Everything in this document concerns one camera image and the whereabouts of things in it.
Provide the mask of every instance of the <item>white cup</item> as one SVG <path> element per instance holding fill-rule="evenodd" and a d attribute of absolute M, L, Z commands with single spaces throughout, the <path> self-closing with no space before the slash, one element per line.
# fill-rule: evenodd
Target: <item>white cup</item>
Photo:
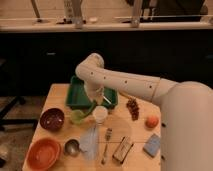
<path fill-rule="evenodd" d="M 92 112 L 92 115 L 97 124 L 102 124 L 108 116 L 108 110 L 104 106 L 96 106 Z"/>

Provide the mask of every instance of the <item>small box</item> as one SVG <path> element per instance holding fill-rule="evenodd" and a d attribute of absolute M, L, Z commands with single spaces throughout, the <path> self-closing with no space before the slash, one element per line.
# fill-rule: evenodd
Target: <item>small box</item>
<path fill-rule="evenodd" d="M 133 145 L 134 143 L 130 140 L 129 137 L 123 137 L 121 143 L 112 155 L 113 159 L 115 159 L 120 164 L 123 164 L 128 152 L 130 151 Z"/>
<path fill-rule="evenodd" d="M 160 137 L 156 134 L 153 134 L 146 144 L 143 147 L 143 150 L 150 155 L 151 157 L 155 157 L 160 148 Z"/>

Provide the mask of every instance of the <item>bunch of grapes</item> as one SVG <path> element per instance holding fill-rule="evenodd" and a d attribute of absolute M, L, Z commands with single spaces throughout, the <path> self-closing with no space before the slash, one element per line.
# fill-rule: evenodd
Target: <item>bunch of grapes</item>
<path fill-rule="evenodd" d="M 139 118 L 139 107 L 136 99 L 129 99 L 126 107 L 129 109 L 130 114 L 132 115 L 132 120 L 138 120 Z"/>

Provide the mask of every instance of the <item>dark red bowl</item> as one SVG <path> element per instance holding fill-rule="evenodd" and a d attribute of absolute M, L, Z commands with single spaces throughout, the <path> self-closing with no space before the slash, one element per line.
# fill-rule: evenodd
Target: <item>dark red bowl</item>
<path fill-rule="evenodd" d="M 58 131 L 64 124 L 64 113 L 61 109 L 51 108 L 46 110 L 41 118 L 40 125 L 49 131 Z"/>
<path fill-rule="evenodd" d="M 35 171 L 48 170 L 57 161 L 61 153 L 61 145 L 51 138 L 36 141 L 28 151 L 27 164 Z"/>

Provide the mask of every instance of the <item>green plastic bin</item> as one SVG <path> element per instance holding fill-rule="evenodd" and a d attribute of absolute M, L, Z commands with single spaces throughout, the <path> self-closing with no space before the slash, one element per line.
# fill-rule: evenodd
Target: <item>green plastic bin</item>
<path fill-rule="evenodd" d="M 112 104 L 103 100 L 102 106 L 113 109 L 118 104 L 117 92 L 110 88 L 104 88 L 104 96 L 109 99 Z M 91 106 L 91 102 L 84 91 L 84 82 L 76 76 L 72 76 L 69 86 L 66 105 L 72 109 L 87 109 Z"/>

